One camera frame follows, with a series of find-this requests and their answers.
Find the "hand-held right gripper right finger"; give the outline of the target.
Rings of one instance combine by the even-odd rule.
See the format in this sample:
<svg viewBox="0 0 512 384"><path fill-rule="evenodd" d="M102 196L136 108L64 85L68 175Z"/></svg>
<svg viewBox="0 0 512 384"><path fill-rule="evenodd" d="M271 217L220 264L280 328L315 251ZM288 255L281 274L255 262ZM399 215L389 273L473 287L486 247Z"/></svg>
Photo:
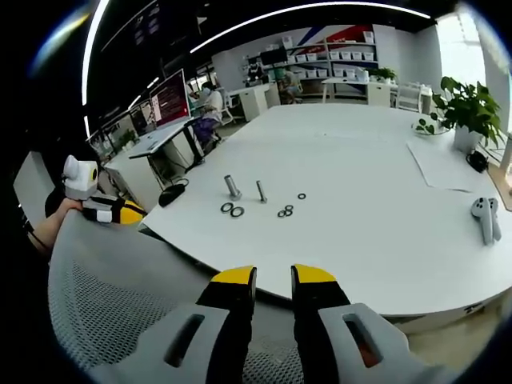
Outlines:
<svg viewBox="0 0 512 384"><path fill-rule="evenodd" d="M352 304L336 278L291 267L294 337L307 383L440 383L442 369L415 357L406 336L365 304Z"/></svg>

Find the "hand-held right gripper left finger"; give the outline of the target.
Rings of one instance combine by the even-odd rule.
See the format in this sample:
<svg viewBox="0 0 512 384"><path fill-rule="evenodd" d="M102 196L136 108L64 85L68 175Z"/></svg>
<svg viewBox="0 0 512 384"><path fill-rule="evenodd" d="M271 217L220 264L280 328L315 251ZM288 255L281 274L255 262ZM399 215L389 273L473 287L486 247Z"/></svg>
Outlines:
<svg viewBox="0 0 512 384"><path fill-rule="evenodd" d="M134 383L240 383L251 340L257 268L216 274L194 304L145 331L130 356Z"/></svg>

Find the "person's left hand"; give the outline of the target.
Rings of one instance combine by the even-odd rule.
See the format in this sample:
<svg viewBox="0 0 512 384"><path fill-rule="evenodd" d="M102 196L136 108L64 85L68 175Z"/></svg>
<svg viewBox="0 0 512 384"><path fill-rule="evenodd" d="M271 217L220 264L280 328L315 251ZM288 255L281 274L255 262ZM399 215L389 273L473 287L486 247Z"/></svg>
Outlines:
<svg viewBox="0 0 512 384"><path fill-rule="evenodd" d="M83 207L80 201L64 198L55 213L65 217L70 210L82 211L82 209Z"/></svg>

